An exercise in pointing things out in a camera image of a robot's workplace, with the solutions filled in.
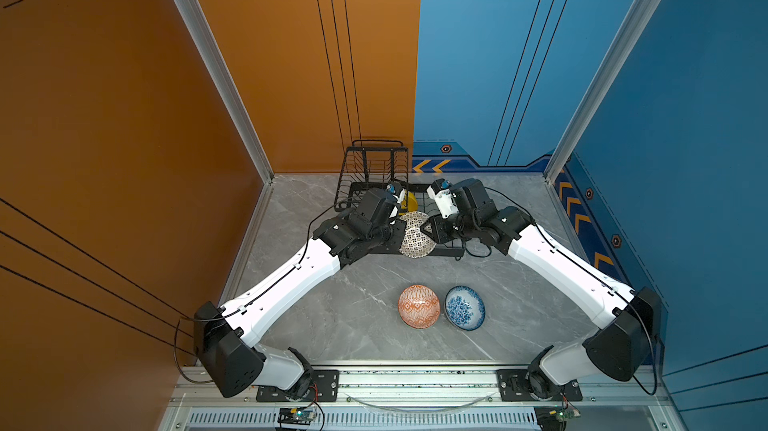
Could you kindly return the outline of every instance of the dish rack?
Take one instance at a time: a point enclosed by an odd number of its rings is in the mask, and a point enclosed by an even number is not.
[[[346,148],[344,161],[339,173],[339,184],[336,186],[334,209],[337,213],[357,206],[362,196],[375,187],[384,189],[391,182],[398,182],[411,197],[416,200],[418,210],[428,216],[437,214],[440,210],[434,200],[427,194],[429,184],[409,182],[410,156],[408,148],[400,140],[389,139],[355,139]],[[392,253],[383,247],[377,247],[372,253]],[[448,256],[461,259],[464,247],[460,240],[438,244],[429,256]]]

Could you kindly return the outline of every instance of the yellow chevron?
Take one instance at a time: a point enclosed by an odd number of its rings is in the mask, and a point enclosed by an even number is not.
[[[436,173],[442,173],[441,167],[445,166],[447,163],[451,162],[450,159],[444,160],[442,163],[438,164],[436,167],[433,167],[432,170]]]
[[[424,164],[427,164],[429,161],[431,161],[431,159],[425,159],[425,160],[423,160],[422,162],[418,163],[418,165],[417,165],[417,166],[414,166],[414,167],[413,167],[413,170],[414,170],[415,172],[417,172],[417,173],[423,173],[424,171],[422,171],[422,166],[423,166]]]
[[[560,200],[563,200],[563,188],[564,187],[573,187],[573,185],[571,183],[566,183],[565,181],[560,183]]]
[[[576,222],[574,223],[574,227],[576,228],[576,234],[578,234],[578,224],[581,221],[587,221],[588,223],[592,222],[592,220],[589,218],[589,216],[585,216],[583,214],[576,213]]]
[[[567,200],[568,205],[565,208],[566,214],[568,214],[568,217],[571,216],[571,204],[581,204],[581,201],[576,199],[575,197],[569,197]]]
[[[594,269],[600,269],[599,266],[600,266],[600,262],[601,261],[604,262],[604,263],[608,263],[611,266],[614,265],[614,262],[608,256],[605,256],[604,254],[600,254],[600,253],[595,253],[594,254]]]

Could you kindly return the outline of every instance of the blue and white bowl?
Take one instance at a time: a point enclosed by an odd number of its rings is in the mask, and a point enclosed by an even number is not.
[[[485,320],[485,304],[471,287],[452,288],[445,303],[448,320],[465,331],[478,329]]]

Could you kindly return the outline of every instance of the orange wall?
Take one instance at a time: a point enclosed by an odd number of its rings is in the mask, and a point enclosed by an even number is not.
[[[216,301],[262,184],[173,1],[3,7],[14,1],[0,0],[0,197],[181,311]],[[0,231],[176,323],[3,203]],[[173,340],[172,327],[2,235],[0,265]],[[178,378],[169,344],[2,269],[0,315],[0,428],[158,425]]]
[[[339,172],[361,137],[412,145],[419,1],[200,0],[275,172]]]

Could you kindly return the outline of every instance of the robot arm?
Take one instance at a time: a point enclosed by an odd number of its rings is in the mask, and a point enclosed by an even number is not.
[[[498,210],[483,184],[467,179],[455,185],[435,181],[428,191],[440,214],[422,232],[435,242],[477,237],[527,264],[584,311],[598,328],[586,338],[544,349],[528,369],[528,383],[541,399],[555,396],[571,380],[595,373],[628,381],[652,353],[660,327],[661,301],[644,288],[606,276],[559,244],[527,211]]]
[[[428,194],[440,214],[422,225],[422,233],[436,243],[478,238],[509,254],[555,285],[598,328],[585,339],[539,354],[528,369],[535,396],[555,396],[572,379],[594,373],[631,379],[650,352],[650,337],[658,333],[660,300],[653,291],[636,293],[604,275],[517,207],[498,210],[479,180],[453,186],[437,180]],[[220,308],[208,302],[195,313],[195,354],[224,397],[252,383],[280,388],[297,399],[306,395],[312,372],[306,359],[295,349],[273,349],[259,341],[315,285],[379,245],[400,247],[405,222],[396,215],[404,195],[398,184],[368,190],[357,208],[324,221],[313,238],[264,281]]]
[[[397,212],[405,196],[397,183],[371,189],[357,208],[324,221],[304,247],[262,282],[216,308],[205,303],[195,313],[194,352],[222,396],[251,384],[282,389],[302,398],[312,367],[293,348],[259,344],[280,315],[327,277],[365,256],[379,244],[399,242],[405,223]]]

